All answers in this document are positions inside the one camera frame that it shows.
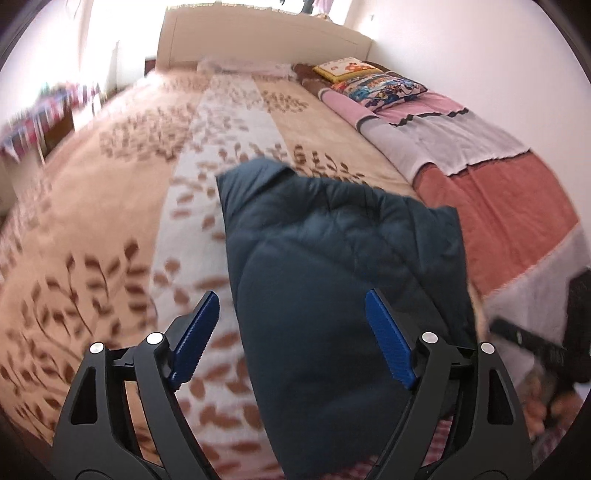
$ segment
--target headboard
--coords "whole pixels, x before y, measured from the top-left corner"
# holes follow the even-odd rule
[[[156,69],[196,67],[208,55],[310,64],[344,57],[365,60],[371,42],[359,32],[309,15],[219,2],[183,5],[166,10]]]

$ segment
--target yellow pillow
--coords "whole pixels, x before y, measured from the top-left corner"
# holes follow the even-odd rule
[[[328,61],[322,65],[317,65],[313,70],[332,83],[339,83],[371,73],[382,73],[382,70],[353,57]]]

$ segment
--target bed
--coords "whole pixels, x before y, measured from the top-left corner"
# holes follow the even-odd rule
[[[56,148],[2,231],[0,406],[37,447],[51,444],[91,343],[134,345],[215,290],[220,321],[177,398],[223,479],[282,478],[246,368],[215,177],[264,155],[306,176],[417,194],[346,118],[297,82],[196,69],[210,54],[364,60],[370,46],[345,27],[271,9],[167,10],[156,71]],[[484,336],[479,295],[469,290]],[[138,394],[130,388],[128,397],[142,452],[157,462]],[[363,477],[373,461],[342,476]]]

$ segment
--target bedsheet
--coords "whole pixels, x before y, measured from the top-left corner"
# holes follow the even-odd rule
[[[501,316],[562,343],[568,283],[590,258],[569,198],[542,160],[438,93],[375,114],[331,89],[309,90],[382,151],[427,206],[458,210],[469,278],[482,299],[480,337]],[[495,343],[520,384],[534,357]]]
[[[297,83],[151,73],[52,152],[0,235],[0,406],[19,427],[50,444],[91,343],[137,344],[212,289],[220,320],[177,398],[223,479],[282,477],[246,367],[215,180],[260,155],[415,196]],[[157,461],[135,388],[128,397],[142,452]]]

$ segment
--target orange blanket section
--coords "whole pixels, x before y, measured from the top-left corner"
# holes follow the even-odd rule
[[[531,152],[449,177],[428,164],[413,186],[429,207],[457,209],[468,275],[483,297],[536,265],[579,221],[558,179]]]

